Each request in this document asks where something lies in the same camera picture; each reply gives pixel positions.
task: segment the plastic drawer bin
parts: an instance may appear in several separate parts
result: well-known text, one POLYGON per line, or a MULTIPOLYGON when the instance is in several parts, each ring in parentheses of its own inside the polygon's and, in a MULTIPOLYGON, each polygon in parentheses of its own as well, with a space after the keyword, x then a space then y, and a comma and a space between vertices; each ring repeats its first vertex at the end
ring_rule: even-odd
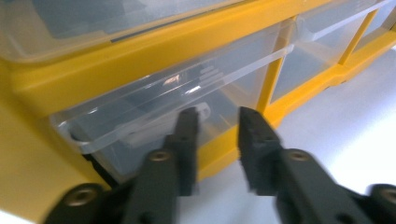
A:
POLYGON ((333 1, 297 18, 299 40, 285 58, 272 101, 338 63, 365 16, 383 1, 333 1))
POLYGON ((392 26, 396 24, 396 0, 384 1, 383 5, 384 6, 378 10, 369 27, 364 32, 355 51, 385 32, 388 32, 392 26))
POLYGON ((236 125, 238 106, 256 106, 266 65, 292 51, 292 42, 276 48, 276 41, 290 27, 293 22, 284 21, 143 77, 50 116, 51 124, 82 154, 92 154, 122 182, 134 175, 145 154, 162 145, 180 110, 197 108, 199 146, 236 125))
POLYGON ((0 56, 39 62, 242 0, 2 0, 0 56))

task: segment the white floor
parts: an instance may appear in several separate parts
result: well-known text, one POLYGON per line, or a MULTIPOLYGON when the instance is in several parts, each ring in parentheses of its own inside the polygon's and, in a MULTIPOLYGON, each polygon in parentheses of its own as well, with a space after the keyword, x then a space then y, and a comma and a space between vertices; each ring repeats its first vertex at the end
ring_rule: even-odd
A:
MULTIPOLYGON (((277 132, 284 147, 311 152, 341 185, 359 193, 396 185, 396 49, 295 110, 277 132)), ((199 188, 180 200, 180 224, 279 223, 271 197, 248 193, 239 162, 199 188)))

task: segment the yellow frame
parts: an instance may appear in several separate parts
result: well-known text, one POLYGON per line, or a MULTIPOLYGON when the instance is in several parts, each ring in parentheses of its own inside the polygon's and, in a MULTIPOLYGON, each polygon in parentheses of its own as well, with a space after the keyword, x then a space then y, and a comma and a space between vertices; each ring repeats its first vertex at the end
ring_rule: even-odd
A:
MULTIPOLYGON (((101 182, 78 153, 48 137, 50 132, 40 125, 41 119, 328 2, 248 0, 50 62, 0 60, 0 150, 5 155, 0 163, 1 180, 6 183, 0 185, 0 208, 38 221, 65 190, 82 182, 101 182)), ((271 63, 257 108, 277 126, 289 112, 327 87, 364 70, 396 44, 394 26, 353 51, 374 15, 372 12, 366 17, 339 64, 272 104, 269 102, 283 59, 271 63)), ((238 158, 236 135, 237 127, 233 127, 200 148, 200 179, 238 158)))

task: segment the metal screw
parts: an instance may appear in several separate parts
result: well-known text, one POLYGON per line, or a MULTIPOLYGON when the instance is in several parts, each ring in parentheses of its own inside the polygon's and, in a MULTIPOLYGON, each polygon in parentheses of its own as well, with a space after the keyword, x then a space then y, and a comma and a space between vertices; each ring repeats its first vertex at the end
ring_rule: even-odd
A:
POLYGON ((396 204, 396 189, 382 189, 381 194, 389 202, 396 204))
POLYGON ((64 203, 69 206, 82 206, 92 201, 96 196, 97 192, 95 189, 79 189, 70 193, 64 203))
POLYGON ((151 153, 151 155, 149 156, 149 159, 151 161, 166 161, 171 157, 171 155, 167 152, 164 151, 158 151, 158 152, 154 152, 151 153))
POLYGON ((305 152, 302 151, 292 151, 289 154, 290 158, 294 161, 308 161, 309 156, 305 152))

